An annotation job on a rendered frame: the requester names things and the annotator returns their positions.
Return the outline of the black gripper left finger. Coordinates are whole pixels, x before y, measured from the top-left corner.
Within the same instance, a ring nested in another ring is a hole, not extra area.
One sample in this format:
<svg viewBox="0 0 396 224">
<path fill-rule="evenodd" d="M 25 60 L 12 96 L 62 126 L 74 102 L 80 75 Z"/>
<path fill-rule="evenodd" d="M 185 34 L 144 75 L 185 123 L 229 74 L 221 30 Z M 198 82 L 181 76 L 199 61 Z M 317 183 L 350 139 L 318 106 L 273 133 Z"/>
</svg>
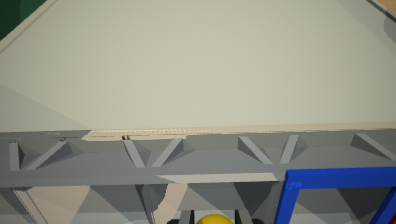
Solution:
<svg viewBox="0 0 396 224">
<path fill-rule="evenodd" d="M 182 210 L 180 219 L 171 219 L 167 224 L 195 224 L 194 210 Z"/>
</svg>

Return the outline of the yellow ball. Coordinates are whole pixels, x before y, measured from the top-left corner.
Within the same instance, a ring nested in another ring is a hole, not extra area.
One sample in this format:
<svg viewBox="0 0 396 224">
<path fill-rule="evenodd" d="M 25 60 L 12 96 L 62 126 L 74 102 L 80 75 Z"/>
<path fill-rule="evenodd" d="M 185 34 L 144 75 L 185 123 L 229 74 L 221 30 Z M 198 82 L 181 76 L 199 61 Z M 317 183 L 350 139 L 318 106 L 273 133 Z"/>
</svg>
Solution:
<svg viewBox="0 0 396 224">
<path fill-rule="evenodd" d="M 202 217 L 196 224 L 234 224 L 234 223 L 224 215 L 209 214 Z"/>
</svg>

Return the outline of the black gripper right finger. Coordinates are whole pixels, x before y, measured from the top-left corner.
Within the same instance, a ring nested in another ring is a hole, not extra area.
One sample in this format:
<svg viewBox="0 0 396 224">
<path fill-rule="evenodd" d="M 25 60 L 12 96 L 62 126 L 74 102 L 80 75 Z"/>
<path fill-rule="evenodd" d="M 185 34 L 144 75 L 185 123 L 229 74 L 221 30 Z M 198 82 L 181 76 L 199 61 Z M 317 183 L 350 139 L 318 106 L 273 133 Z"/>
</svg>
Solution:
<svg viewBox="0 0 396 224">
<path fill-rule="evenodd" d="M 264 224 L 264 222 L 251 219 L 248 210 L 235 210 L 235 224 Z"/>
</svg>

